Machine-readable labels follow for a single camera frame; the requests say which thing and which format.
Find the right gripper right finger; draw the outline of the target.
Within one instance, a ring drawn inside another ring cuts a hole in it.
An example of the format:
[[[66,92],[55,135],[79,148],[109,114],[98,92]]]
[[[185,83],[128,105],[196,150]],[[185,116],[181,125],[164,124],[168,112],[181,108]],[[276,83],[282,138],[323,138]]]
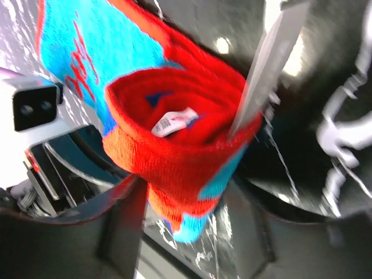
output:
[[[241,278],[371,277],[371,211],[327,219],[237,177],[223,199]]]

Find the red blue patterned towel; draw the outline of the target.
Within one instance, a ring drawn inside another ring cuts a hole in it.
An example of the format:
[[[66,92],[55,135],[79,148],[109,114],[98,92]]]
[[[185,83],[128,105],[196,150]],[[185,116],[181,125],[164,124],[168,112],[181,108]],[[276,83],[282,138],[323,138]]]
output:
[[[134,1],[40,1],[43,66],[102,123],[102,143],[148,183],[178,242],[197,240],[248,144],[229,129],[245,79]]]

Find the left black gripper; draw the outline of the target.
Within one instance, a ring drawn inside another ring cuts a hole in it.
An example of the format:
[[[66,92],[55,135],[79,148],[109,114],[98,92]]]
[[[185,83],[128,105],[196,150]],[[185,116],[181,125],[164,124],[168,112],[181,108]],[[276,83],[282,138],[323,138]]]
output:
[[[1,209],[56,217],[113,188],[128,172],[105,153],[92,125],[35,144],[25,151],[28,179],[1,190]]]

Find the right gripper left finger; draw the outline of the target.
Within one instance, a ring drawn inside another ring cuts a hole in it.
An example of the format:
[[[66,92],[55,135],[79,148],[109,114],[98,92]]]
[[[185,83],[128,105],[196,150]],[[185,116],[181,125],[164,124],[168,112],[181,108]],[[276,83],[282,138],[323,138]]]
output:
[[[2,278],[133,278],[145,181],[128,176],[62,217],[1,210]]]

